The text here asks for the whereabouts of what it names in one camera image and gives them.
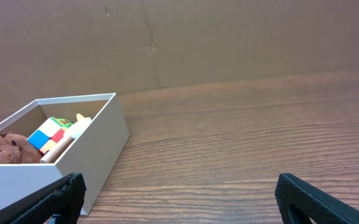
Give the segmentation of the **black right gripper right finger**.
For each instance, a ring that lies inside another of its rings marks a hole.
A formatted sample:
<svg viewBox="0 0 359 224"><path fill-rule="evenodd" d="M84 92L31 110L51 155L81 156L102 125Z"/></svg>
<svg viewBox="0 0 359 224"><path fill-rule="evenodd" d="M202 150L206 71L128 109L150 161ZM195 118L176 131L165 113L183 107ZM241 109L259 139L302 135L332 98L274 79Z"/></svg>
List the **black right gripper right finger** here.
<svg viewBox="0 0 359 224"><path fill-rule="evenodd" d="M359 224L359 211L290 174L279 175L275 198L285 224Z"/></svg>

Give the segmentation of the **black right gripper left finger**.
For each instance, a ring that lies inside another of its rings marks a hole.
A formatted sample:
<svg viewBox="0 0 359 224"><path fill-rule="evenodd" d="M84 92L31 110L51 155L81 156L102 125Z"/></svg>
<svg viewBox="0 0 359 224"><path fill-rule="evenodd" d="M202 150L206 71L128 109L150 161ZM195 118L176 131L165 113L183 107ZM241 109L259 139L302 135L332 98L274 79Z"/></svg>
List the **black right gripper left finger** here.
<svg viewBox="0 0 359 224"><path fill-rule="evenodd" d="M71 173L0 210L0 224L76 223L85 201L81 173Z"/></svg>

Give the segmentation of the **colourful two-by-two puzzle cube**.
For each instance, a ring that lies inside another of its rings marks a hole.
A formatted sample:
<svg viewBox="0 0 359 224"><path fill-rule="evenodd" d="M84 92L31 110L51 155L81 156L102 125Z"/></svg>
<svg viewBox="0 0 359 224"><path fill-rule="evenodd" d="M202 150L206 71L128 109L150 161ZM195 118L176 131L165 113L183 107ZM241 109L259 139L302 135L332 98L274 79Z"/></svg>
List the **colourful two-by-two puzzle cube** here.
<svg viewBox="0 0 359 224"><path fill-rule="evenodd" d="M27 138L27 141L42 154L46 154L63 138L65 131L66 129L62 129L54 121L54 117L49 117Z"/></svg>

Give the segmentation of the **white pellet drum toy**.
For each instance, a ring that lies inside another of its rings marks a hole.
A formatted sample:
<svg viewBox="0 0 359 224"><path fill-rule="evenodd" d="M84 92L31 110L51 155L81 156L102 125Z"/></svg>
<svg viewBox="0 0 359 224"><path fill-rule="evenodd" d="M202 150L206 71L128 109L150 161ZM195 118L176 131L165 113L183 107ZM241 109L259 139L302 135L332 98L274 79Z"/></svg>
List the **white pellet drum toy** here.
<svg viewBox="0 0 359 224"><path fill-rule="evenodd" d="M92 119L87 117L71 125L63 134L63 138L41 158L40 163L55 162L64 150L89 127L91 121Z"/></svg>

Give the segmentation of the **brown capybara plush toy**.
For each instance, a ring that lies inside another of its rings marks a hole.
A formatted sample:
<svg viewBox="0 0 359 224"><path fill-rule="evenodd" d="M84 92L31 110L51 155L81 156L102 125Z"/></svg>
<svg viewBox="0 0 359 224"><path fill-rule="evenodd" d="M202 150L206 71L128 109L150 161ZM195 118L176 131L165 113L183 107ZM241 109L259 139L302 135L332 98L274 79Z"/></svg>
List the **brown capybara plush toy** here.
<svg viewBox="0 0 359 224"><path fill-rule="evenodd" d="M43 154L25 136L0 134L0 164L35 164Z"/></svg>

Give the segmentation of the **green patterned egg toy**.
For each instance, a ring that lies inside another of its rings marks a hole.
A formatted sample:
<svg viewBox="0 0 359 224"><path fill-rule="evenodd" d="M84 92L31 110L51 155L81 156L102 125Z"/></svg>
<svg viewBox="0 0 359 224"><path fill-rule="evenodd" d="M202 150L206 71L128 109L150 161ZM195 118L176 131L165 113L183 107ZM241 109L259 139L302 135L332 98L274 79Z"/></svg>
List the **green patterned egg toy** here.
<svg viewBox="0 0 359 224"><path fill-rule="evenodd" d="M73 123L67 119L63 118L54 118L54 121L62 128L68 129Z"/></svg>

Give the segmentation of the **yellow rubber giraffe toy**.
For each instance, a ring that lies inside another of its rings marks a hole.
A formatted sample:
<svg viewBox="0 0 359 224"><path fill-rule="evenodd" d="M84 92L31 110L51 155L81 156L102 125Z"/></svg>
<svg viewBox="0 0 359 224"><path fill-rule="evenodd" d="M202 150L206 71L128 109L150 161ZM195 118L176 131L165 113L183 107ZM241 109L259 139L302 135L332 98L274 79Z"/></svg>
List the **yellow rubber giraffe toy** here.
<svg viewBox="0 0 359 224"><path fill-rule="evenodd" d="M77 121L81 121L81 120L85 119L85 117L80 113L76 114L76 118L77 118Z"/></svg>

